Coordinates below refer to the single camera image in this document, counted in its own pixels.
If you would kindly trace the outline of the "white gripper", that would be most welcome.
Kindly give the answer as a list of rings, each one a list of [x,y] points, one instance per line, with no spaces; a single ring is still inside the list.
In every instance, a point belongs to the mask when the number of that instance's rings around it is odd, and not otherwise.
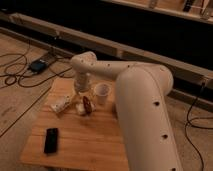
[[[77,72],[74,80],[74,89],[77,93],[84,93],[90,89],[90,75]]]

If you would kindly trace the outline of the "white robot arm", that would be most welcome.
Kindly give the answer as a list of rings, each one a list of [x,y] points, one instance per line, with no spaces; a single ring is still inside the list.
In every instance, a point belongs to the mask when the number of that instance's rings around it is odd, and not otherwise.
[[[130,171],[183,171],[165,104],[173,88],[171,71],[159,64],[99,61],[89,51],[70,60],[75,88],[89,74],[115,82],[115,105]]]

